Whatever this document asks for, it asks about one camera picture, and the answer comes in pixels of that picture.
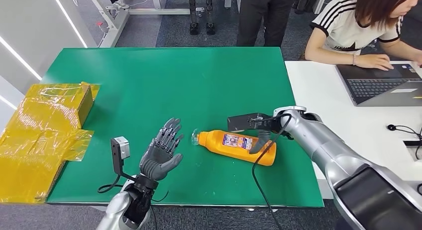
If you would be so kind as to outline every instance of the plastic bottle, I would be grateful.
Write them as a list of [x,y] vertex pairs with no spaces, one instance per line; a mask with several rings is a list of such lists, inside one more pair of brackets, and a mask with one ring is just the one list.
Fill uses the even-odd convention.
[[[262,152],[268,147],[268,141],[256,154],[249,154],[249,150],[258,141],[257,137],[225,132],[222,130],[202,131],[197,129],[192,133],[192,144],[202,145],[209,151],[255,163]],[[262,156],[258,164],[270,166],[276,157],[277,144],[274,143]]]

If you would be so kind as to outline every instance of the humanoid robot hand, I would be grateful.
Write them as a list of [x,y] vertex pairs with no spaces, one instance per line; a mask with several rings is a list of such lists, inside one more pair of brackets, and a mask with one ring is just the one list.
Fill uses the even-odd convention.
[[183,134],[176,137],[182,127],[179,123],[180,119],[168,120],[142,156],[139,168],[141,173],[149,179],[164,179],[167,173],[176,168],[182,160],[182,154],[174,155],[176,147],[183,138]]

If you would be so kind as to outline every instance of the ceiling light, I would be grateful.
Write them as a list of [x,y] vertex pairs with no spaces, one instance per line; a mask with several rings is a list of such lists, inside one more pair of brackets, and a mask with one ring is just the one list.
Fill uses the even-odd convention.
[[67,14],[65,8],[63,7],[62,3],[59,0],[55,0],[56,3],[59,5],[60,9],[62,10],[63,14],[65,15],[65,17],[67,18],[68,22],[70,23],[70,25],[72,26],[73,30],[75,31],[76,35],[78,36],[79,40],[81,41],[82,45],[85,48],[88,48],[87,44],[85,43],[85,41],[83,40],[81,34],[78,32],[78,30],[76,29],[75,25],[73,24],[72,20],[70,19],[69,15]]
[[27,63],[25,60],[0,36],[0,43],[19,60],[38,80],[41,81],[41,76]]
[[15,107],[10,101],[6,100],[6,98],[0,96],[0,101],[3,101],[4,103],[6,103],[8,106],[12,107],[13,109],[17,109],[17,107]]

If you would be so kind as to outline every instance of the white wall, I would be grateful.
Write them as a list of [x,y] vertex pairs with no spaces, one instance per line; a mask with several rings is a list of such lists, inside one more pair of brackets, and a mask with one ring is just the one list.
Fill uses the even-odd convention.
[[[0,77],[0,95],[11,102],[15,107],[17,107],[23,99],[23,94],[2,77]],[[8,106],[3,101],[0,101],[0,135],[13,113],[14,109],[12,107]]]
[[[60,3],[86,44],[96,47],[72,0]],[[0,13],[0,36],[41,77],[62,48],[83,47],[55,0],[2,0]],[[1,44],[0,76],[22,93],[38,82]]]

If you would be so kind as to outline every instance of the green mat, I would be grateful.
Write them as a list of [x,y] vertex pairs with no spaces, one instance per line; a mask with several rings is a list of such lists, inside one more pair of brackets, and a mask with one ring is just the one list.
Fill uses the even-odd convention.
[[[115,179],[110,139],[129,140],[131,157],[123,169],[134,175],[151,139],[176,117],[185,134],[176,152],[184,158],[160,181],[155,199],[169,191],[161,204],[265,204],[252,179],[252,163],[193,146],[190,136],[195,128],[226,130],[228,116],[271,114],[275,108],[294,105],[279,48],[64,49],[42,80],[81,81],[101,84],[83,127],[95,133],[83,161],[67,163],[47,202],[108,202],[119,188],[105,194],[98,194],[97,188]],[[274,165],[256,168],[270,203],[323,206],[307,155],[283,137],[277,146]]]

